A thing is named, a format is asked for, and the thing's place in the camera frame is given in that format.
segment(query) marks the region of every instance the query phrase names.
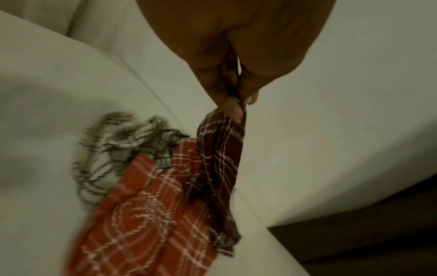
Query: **hand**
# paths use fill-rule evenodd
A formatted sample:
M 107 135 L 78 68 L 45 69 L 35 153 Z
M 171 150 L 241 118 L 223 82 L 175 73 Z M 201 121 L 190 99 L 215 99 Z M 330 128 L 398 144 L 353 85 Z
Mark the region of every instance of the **hand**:
M 215 104 L 240 121 L 238 100 L 255 103 L 260 88 L 299 66 L 335 0 L 137 3 L 158 37 L 188 63 Z

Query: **checkered cloth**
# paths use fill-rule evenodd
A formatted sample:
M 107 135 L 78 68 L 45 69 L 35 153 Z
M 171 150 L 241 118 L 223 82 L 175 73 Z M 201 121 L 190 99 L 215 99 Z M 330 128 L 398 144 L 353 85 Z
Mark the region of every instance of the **checkered cloth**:
M 202 276 L 218 253 L 231 256 L 243 137 L 244 124 L 214 110 L 162 173 L 139 153 L 73 246 L 65 275 Z
M 172 148 L 184 137 L 161 117 L 140 122 L 127 112 L 102 116 L 76 151 L 73 176 L 79 198 L 87 209 L 98 206 L 139 152 L 156 162 L 158 172 L 168 169 Z

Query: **orange plaid fabric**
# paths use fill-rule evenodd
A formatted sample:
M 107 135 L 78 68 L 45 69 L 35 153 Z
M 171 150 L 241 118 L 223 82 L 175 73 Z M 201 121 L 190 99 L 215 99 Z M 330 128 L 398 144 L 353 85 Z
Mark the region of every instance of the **orange plaid fabric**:
M 240 236 L 229 199 L 243 136 L 244 125 L 215 110 L 197 140 L 179 142 L 163 173 L 138 154 L 74 244 L 64 274 L 202 276 L 218 252 L 232 255 Z

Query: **fingernail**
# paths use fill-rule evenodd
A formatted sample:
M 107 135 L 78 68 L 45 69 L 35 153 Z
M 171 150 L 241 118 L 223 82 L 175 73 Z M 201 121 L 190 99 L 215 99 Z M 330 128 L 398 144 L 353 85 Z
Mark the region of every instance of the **fingernail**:
M 249 97 L 249 98 L 244 100 L 244 104 L 246 105 L 246 104 L 250 103 L 251 101 L 252 101 L 252 97 Z

